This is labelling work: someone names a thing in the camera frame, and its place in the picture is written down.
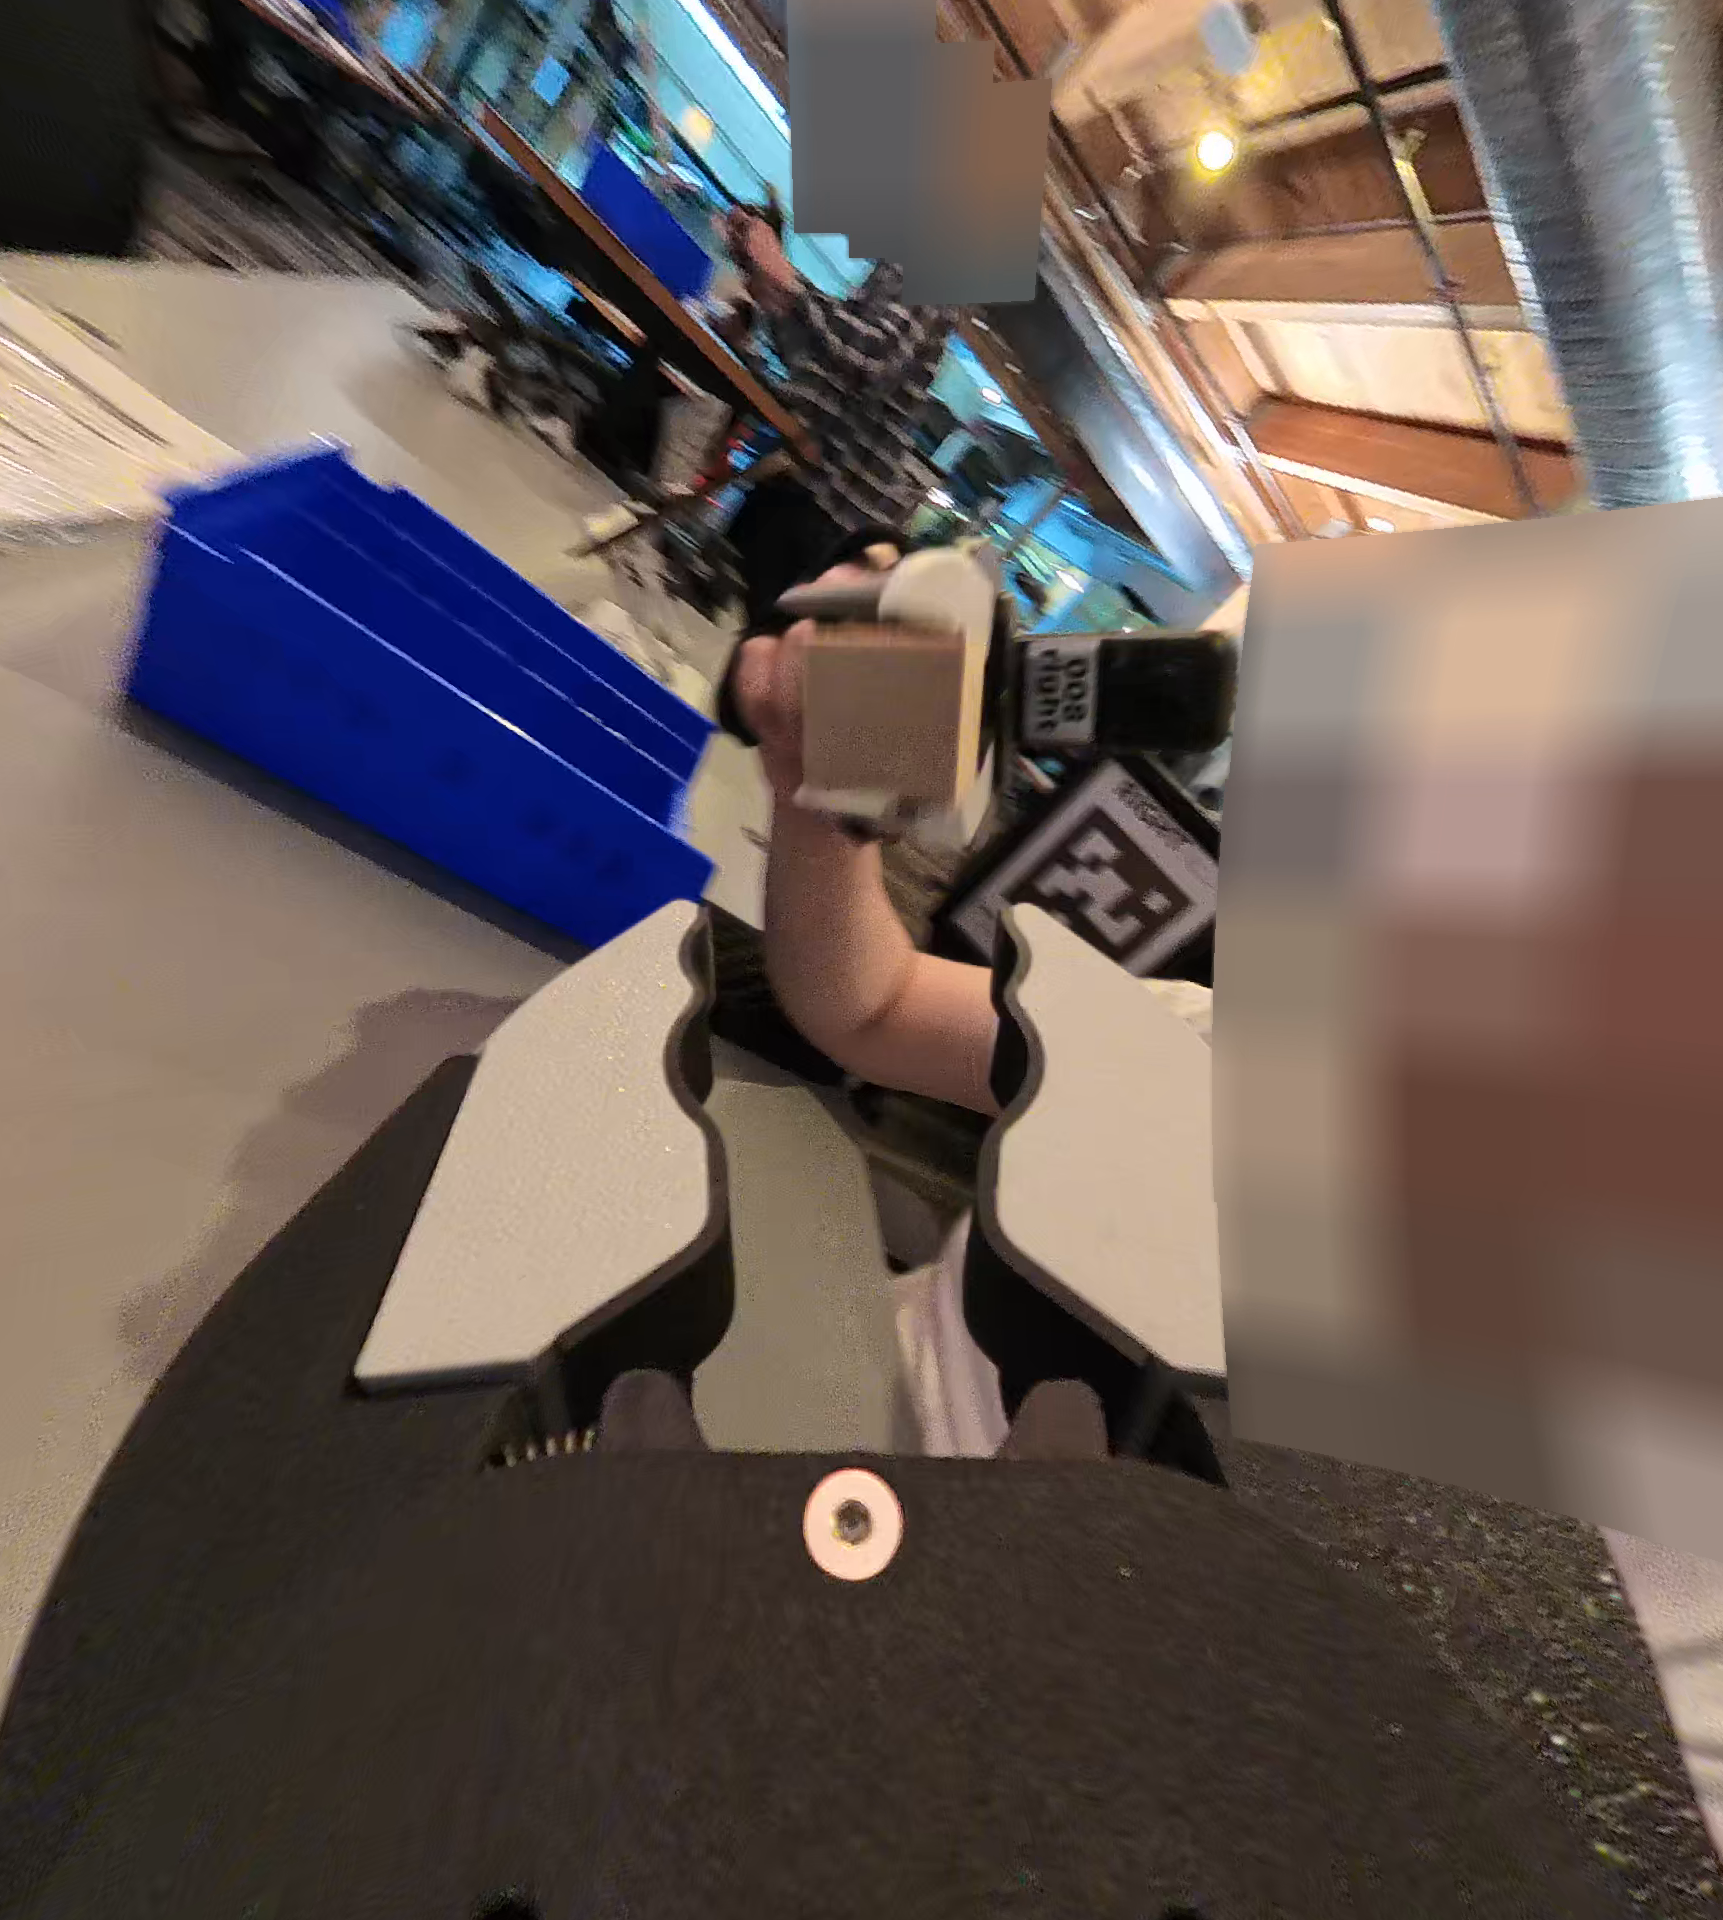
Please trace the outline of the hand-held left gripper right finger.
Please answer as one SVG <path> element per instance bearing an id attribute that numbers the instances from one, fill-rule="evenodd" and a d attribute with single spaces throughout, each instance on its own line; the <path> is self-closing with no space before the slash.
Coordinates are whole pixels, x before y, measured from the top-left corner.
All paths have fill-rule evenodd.
<path id="1" fill-rule="evenodd" d="M 997 1116 L 958 1310 L 1000 1402 L 1036 1381 L 1090 1381 L 1117 1402 L 1148 1372 L 1218 1391 L 1205 1044 L 1042 905 L 1000 911 L 989 1004 Z"/>

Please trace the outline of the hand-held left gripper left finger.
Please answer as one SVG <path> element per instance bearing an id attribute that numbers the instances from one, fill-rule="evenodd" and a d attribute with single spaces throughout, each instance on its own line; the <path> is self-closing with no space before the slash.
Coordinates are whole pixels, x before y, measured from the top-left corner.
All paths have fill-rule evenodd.
<path id="1" fill-rule="evenodd" d="M 375 1325 L 362 1391 L 614 1372 L 690 1374 L 733 1325 L 724 1139 L 708 1116 L 717 948 L 668 899 L 527 993 L 477 1061 Z"/>

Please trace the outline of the blue plastic bin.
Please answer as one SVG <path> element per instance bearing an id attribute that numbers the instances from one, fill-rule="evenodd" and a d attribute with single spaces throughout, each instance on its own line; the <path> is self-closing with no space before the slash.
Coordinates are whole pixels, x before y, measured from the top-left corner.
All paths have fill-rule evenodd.
<path id="1" fill-rule="evenodd" d="M 586 948 L 717 876 L 717 721 L 337 446 L 166 499 L 122 692 Z"/>

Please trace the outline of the person's right hand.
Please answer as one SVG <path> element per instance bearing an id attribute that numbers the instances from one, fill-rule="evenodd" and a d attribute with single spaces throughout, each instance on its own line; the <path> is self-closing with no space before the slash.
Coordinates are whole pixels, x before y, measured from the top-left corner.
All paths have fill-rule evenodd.
<path id="1" fill-rule="evenodd" d="M 733 645 L 718 678 L 718 730 L 756 750 L 772 801 L 797 801 L 803 788 L 803 651 L 812 622 L 790 622 L 780 633 L 749 633 Z"/>

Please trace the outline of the printed sheet in clear sleeve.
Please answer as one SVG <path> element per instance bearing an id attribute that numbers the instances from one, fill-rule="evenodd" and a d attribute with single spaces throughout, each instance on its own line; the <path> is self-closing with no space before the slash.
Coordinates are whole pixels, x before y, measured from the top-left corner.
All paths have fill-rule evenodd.
<path id="1" fill-rule="evenodd" d="M 147 528 L 170 489 L 247 471 L 0 276 L 0 547 Z"/>

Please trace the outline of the silver ventilation duct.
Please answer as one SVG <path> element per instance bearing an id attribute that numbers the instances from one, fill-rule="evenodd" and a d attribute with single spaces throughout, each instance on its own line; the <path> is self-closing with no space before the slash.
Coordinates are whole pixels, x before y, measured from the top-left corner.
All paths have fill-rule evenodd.
<path id="1" fill-rule="evenodd" d="M 1427 10 L 1588 499 L 1723 499 L 1723 75 L 1706 3 Z"/>

